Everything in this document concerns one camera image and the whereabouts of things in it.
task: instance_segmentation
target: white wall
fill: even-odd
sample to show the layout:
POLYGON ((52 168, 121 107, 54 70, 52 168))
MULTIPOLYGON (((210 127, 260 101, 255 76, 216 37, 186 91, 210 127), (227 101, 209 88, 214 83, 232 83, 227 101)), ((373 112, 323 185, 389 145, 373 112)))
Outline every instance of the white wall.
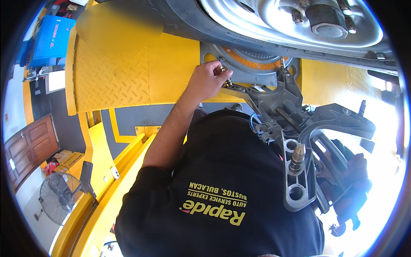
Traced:
POLYGON ((56 234, 60 232, 60 226, 50 220, 44 211, 41 213, 39 220, 36 220, 34 217, 34 214, 39 215, 42 209, 38 199, 40 197, 40 187, 44 179, 45 176, 40 167, 38 167, 18 189, 16 200, 33 234, 44 250, 49 252, 50 247, 54 246, 53 241, 56 234))
POLYGON ((15 65, 13 78, 7 83, 3 113, 4 142, 26 126, 23 105, 23 71, 23 67, 15 65))
POLYGON ((49 252, 50 246, 53 243, 54 237, 59 231, 60 226, 50 220, 49 217, 44 213, 41 213, 39 220, 36 220, 34 214, 39 215, 42 205, 40 204, 39 198, 40 187, 36 189, 36 192, 27 201, 24 209, 22 209, 24 218, 26 219, 30 229, 36 236, 40 245, 44 248, 46 252, 49 252))
POLYGON ((37 167, 37 169, 35 169, 20 186, 16 192, 16 200, 21 210, 24 209, 33 194, 40 197, 39 186, 41 186, 44 179, 45 176, 43 172, 40 167, 37 167))

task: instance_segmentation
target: metal bracket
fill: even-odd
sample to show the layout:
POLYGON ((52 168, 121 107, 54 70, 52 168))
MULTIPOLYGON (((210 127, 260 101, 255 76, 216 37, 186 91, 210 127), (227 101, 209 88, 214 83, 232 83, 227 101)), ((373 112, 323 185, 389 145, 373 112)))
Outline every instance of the metal bracket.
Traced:
POLYGON ((86 193, 90 193, 94 199, 96 199, 96 194, 94 193, 93 187, 91 186, 91 171, 93 170, 93 164, 91 162, 83 161, 83 167, 81 168, 80 182, 86 193))

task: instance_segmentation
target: metal pin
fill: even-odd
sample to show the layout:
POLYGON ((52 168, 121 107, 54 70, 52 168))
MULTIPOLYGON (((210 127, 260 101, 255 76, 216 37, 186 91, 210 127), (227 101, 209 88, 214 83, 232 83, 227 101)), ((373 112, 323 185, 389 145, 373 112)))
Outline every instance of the metal pin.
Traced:
POLYGON ((347 26, 348 32, 351 34, 357 33, 356 26, 353 19, 350 16, 345 16, 345 25, 347 26))
POLYGON ((363 100, 363 101, 361 102, 360 110, 358 111, 358 115, 359 115, 360 117, 363 117, 363 116, 364 116, 365 103, 366 103, 365 100, 363 100))
POLYGON ((280 57, 280 66, 281 66, 281 69, 285 69, 285 60, 284 60, 284 57, 280 57))
POLYGON ((342 13, 344 13, 345 15, 353 14, 347 0, 337 0, 337 4, 339 8, 341 9, 342 13))
POLYGON ((291 162, 289 165, 290 171, 299 172, 301 169, 302 162, 304 161, 305 156, 305 144, 299 144, 291 156, 291 162))
MULTIPOLYGON (((224 67, 220 67, 221 72, 225 71, 224 67)), ((233 88, 233 83, 231 82, 231 78, 228 78, 224 83, 228 88, 233 88)))

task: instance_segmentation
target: mechanic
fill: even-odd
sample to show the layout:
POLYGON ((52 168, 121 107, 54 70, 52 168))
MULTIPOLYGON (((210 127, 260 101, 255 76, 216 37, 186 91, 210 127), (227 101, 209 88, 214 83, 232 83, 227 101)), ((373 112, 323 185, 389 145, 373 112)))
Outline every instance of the mechanic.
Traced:
MULTIPOLYGON (((322 254, 323 225, 313 208, 284 208, 279 147, 258 139, 247 114, 225 109, 207 115, 197 108, 233 74, 220 67, 212 61, 194 69, 148 148, 115 224, 123 255, 322 254)), ((353 156, 345 178, 364 187, 366 166, 362 154, 353 156)), ((336 213, 352 201, 339 201, 336 213)))

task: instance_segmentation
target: gloved hand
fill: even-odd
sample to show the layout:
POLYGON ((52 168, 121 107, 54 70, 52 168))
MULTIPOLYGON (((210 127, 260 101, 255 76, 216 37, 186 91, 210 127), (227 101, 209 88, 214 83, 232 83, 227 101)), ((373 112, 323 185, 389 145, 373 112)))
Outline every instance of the gloved hand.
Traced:
POLYGON ((224 82, 233 75, 232 70, 221 72, 217 60, 196 66, 183 96, 200 103, 215 96, 224 82))
MULTIPOLYGON (((352 184, 352 187, 343 198, 334 204, 334 210, 339 216, 339 222, 345 222, 350 218, 356 217, 357 212, 367 200, 366 194, 372 187, 372 182, 368 179, 367 160, 364 158, 364 154, 359 153, 353 156, 348 162, 348 168, 344 172, 341 172, 341 175, 345 181, 346 187, 349 187, 352 184)), ((341 189, 328 182, 321 183, 320 187, 328 201, 331 200, 334 202, 343 193, 341 189)), ((353 229, 355 230, 359 224, 355 225, 354 220, 353 224, 353 229)))

